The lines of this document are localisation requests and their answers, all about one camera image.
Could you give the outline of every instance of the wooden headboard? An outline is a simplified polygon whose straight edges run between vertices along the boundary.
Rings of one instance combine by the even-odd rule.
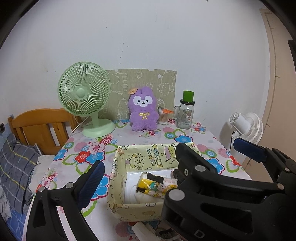
[[[45,155],[56,155],[68,140],[65,122],[69,122],[73,130],[78,124],[75,117],[65,109],[37,109],[20,114],[13,119],[8,118],[11,132],[25,145],[37,145]],[[50,132],[52,124],[59,141],[57,146]]]

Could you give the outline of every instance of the purple plush toy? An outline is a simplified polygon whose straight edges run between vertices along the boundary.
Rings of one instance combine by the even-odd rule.
[[[133,131],[156,130],[159,114],[156,111],[156,98],[149,87],[138,89],[128,101],[131,111],[130,122]]]

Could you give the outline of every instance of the jar handle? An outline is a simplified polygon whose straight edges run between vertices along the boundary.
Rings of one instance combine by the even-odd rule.
[[[175,120],[177,120],[177,119],[179,118],[179,110],[180,110],[180,106],[181,106],[181,105],[176,105],[176,106],[174,107],[173,118],[174,118]]]

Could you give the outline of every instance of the white wall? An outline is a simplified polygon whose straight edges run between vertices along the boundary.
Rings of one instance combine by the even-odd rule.
[[[0,123],[10,114],[60,108],[61,74],[90,61],[104,69],[176,70],[175,104],[184,89],[193,90],[195,117],[226,145],[231,132],[220,132],[230,114],[264,112],[262,7],[259,0],[40,0],[0,50]]]

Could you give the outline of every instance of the white fan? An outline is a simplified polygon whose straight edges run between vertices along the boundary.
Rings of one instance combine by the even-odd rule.
[[[255,113],[233,113],[229,118],[230,124],[238,131],[239,137],[258,144],[263,135],[263,123]]]

